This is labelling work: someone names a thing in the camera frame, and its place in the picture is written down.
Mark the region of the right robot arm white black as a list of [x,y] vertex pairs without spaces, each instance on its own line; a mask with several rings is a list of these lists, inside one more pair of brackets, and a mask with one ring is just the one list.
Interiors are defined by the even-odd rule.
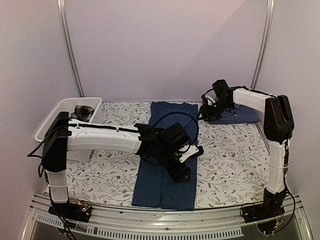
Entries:
[[205,122],[219,120],[222,113],[235,105],[258,111],[263,116],[263,132],[269,146],[269,176],[263,193],[263,202],[243,208],[245,217],[269,218],[284,213],[283,200],[289,192],[286,175],[289,167],[289,146],[294,130],[293,114],[286,95],[272,95],[247,88],[228,86],[224,79],[215,81],[211,91],[201,95],[199,119]]

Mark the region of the teal blue garment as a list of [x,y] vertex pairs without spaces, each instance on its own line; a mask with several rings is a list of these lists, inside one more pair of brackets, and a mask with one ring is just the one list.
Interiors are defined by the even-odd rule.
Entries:
[[[196,118],[198,105],[185,102],[152,102],[148,123],[153,125],[165,114],[173,112],[184,112]],[[197,158],[190,157],[185,161],[191,169],[191,178],[187,182],[174,182],[165,168],[158,166],[156,159],[147,160],[148,162],[140,160],[131,205],[167,210],[193,210],[197,188]]]

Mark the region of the blue plaid button shirt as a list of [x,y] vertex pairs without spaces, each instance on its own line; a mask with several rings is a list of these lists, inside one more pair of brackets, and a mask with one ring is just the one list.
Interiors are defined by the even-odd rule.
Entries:
[[230,124],[253,124],[260,121],[256,111],[250,107],[235,103],[230,104],[230,108],[222,113],[222,118],[216,121],[206,121],[212,125],[230,125]]

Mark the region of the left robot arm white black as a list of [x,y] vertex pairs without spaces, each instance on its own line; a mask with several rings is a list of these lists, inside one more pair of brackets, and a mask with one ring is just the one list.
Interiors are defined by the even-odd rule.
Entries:
[[199,153],[195,141],[179,122],[168,128],[143,123],[103,125],[69,118],[66,111],[56,116],[43,140],[28,156],[33,157],[39,148],[42,148],[41,165],[47,174],[52,205],[63,217],[70,217],[75,211],[67,190],[69,152],[74,152],[77,160],[88,157],[93,150],[153,158],[178,183],[190,179],[191,169],[186,160]]

